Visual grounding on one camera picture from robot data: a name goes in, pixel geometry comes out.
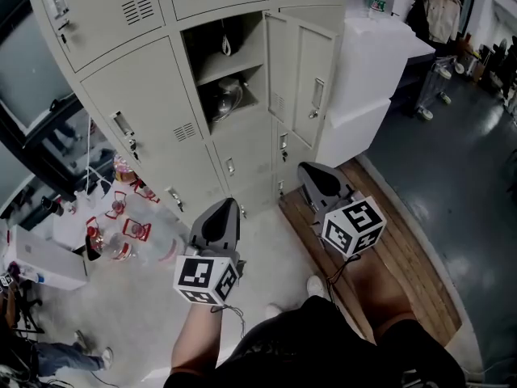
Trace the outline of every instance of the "person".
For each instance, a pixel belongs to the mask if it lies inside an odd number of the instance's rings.
[[[401,387],[408,378],[419,380],[419,386],[465,386],[460,366],[417,322],[406,294],[375,251],[349,263],[345,278],[376,345],[353,332],[313,276],[309,299],[300,309],[280,313],[269,305],[269,313],[277,315],[253,328],[219,367],[223,311],[211,313],[211,306],[193,304],[174,345],[165,388],[214,382]]]
[[[47,344],[32,342],[15,335],[12,328],[16,324],[14,284],[8,289],[7,304],[4,312],[4,297],[0,294],[0,377],[8,378],[18,384],[37,382],[38,377],[51,377],[60,368],[68,367],[99,371],[110,369],[113,351],[104,349],[102,356],[92,356],[84,336],[76,331],[75,343]]]

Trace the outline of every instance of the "plastic bottle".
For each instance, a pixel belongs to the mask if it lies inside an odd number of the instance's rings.
[[[370,19],[382,19],[385,17],[386,0],[370,0]]]

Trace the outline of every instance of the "cable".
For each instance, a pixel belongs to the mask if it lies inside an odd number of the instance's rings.
[[[349,257],[345,261],[345,263],[343,263],[343,265],[336,271],[336,273],[334,273],[333,276],[329,276],[326,278],[326,291],[329,294],[330,301],[334,304],[334,306],[336,306],[337,310],[339,310],[339,308],[334,300],[334,293],[332,291],[332,286],[338,282],[339,277],[341,277],[341,274],[343,273],[343,270],[345,269],[345,267],[349,263],[355,262],[355,261],[359,260],[360,258],[361,258],[361,255],[353,255],[352,257]]]
[[[88,196],[88,187],[90,186],[90,128],[91,128],[91,116],[88,114],[88,125],[87,125],[87,141],[86,141],[86,196]]]
[[[90,373],[94,376],[94,378],[99,381],[99,382],[102,382],[104,385],[107,385],[107,386],[114,386],[115,388],[120,388],[118,385],[115,385],[115,384],[108,384],[107,382],[103,381],[102,379],[100,379],[97,375],[95,375],[93,372],[90,371]]]
[[[500,365],[502,364],[503,362],[506,362],[506,361],[517,361],[517,357],[516,356],[510,356],[508,358],[505,358],[505,359],[501,359],[500,361],[497,361],[497,362],[494,362],[491,366],[489,366],[487,369],[483,369],[481,372],[473,372],[473,371],[469,371],[468,369],[465,369],[463,366],[461,367],[468,375],[485,375],[485,373],[487,373],[488,371],[490,371],[493,367],[497,366],[497,365]]]
[[[224,306],[212,306],[210,309],[210,312],[215,314],[217,312],[221,312],[224,309],[230,309],[232,310],[240,319],[241,319],[241,339],[244,338],[244,335],[246,334],[246,321],[244,320],[244,312],[240,310],[238,307],[230,306],[230,305],[224,305]]]

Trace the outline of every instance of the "sneaker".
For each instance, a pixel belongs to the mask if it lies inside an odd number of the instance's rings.
[[[318,276],[311,276],[307,280],[307,293],[309,294],[309,297],[325,297],[325,289],[323,288],[322,279],[320,279]]]
[[[84,335],[82,334],[82,332],[81,331],[75,331],[74,332],[74,338],[75,338],[75,341],[81,346],[82,352],[85,355],[90,355],[91,354],[91,349],[88,346],[88,344],[86,343],[86,339],[85,339]]]
[[[275,305],[274,303],[270,303],[266,306],[266,319],[275,318],[282,312],[283,310],[281,310],[277,305]]]
[[[103,354],[101,355],[104,361],[104,370],[108,370],[113,365],[113,351],[111,348],[106,348],[103,351]]]

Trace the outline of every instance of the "jeans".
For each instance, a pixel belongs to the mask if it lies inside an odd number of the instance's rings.
[[[35,344],[38,355],[38,375],[51,377],[59,368],[84,369],[85,371],[99,371],[104,367],[100,356],[86,355],[80,344],[72,346],[65,344]]]

